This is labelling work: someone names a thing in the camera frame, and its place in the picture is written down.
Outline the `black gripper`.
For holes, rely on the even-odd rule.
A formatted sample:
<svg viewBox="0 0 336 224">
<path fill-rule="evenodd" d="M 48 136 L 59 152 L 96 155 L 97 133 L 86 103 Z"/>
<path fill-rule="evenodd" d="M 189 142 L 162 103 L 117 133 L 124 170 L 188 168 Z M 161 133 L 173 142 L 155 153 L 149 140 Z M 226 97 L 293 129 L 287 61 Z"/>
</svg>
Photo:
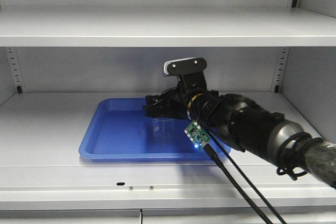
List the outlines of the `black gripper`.
<svg viewBox="0 0 336 224">
<path fill-rule="evenodd" d="M 182 86 L 161 95 L 146 95 L 143 112 L 150 118 L 216 121 L 219 118 L 219 94 L 196 85 L 183 91 Z"/>
</svg>

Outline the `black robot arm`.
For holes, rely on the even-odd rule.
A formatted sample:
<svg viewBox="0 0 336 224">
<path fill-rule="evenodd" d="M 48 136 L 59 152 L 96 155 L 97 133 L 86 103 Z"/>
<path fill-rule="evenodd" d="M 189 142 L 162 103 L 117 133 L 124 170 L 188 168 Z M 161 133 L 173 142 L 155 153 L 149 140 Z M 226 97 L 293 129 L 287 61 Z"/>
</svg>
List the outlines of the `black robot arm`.
<svg viewBox="0 0 336 224">
<path fill-rule="evenodd" d="M 151 118 L 190 119 L 238 151 L 248 151 L 277 167 L 293 180 L 307 173 L 335 187 L 335 145 L 312 137 L 282 113 L 269 112 L 239 94 L 180 87 L 145 97 Z"/>
</svg>

